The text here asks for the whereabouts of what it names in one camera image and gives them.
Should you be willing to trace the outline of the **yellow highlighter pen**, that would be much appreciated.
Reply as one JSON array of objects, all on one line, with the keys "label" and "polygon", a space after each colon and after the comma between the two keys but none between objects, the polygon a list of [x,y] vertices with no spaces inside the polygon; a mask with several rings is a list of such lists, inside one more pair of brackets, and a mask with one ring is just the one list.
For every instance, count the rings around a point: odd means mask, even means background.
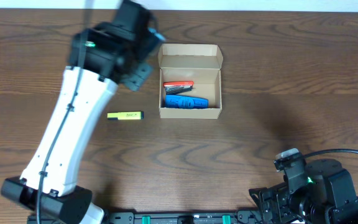
[{"label": "yellow highlighter pen", "polygon": [[111,120],[142,120],[143,118],[143,111],[122,111],[107,114],[107,119]]}]

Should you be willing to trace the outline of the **brown cardboard box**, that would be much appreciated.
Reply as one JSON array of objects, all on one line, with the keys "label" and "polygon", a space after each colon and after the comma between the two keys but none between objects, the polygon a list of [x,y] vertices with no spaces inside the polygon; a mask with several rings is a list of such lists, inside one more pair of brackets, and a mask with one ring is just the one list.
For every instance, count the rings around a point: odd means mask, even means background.
[{"label": "brown cardboard box", "polygon": [[[222,111],[221,67],[223,55],[213,44],[163,44],[158,52],[160,66],[159,113],[161,118],[217,119]],[[208,100],[203,109],[166,106],[166,82],[193,82],[181,96]]]}]

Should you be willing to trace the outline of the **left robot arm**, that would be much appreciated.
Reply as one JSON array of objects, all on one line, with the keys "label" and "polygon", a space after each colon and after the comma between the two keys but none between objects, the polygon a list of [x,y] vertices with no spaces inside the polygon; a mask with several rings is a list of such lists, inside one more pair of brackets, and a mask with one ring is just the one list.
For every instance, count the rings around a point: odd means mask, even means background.
[{"label": "left robot arm", "polygon": [[76,34],[43,138],[22,174],[5,179],[1,195],[34,211],[37,223],[106,223],[92,192],[77,184],[80,163],[119,85],[137,91],[152,71],[147,58],[164,40],[154,28],[109,22]]}]

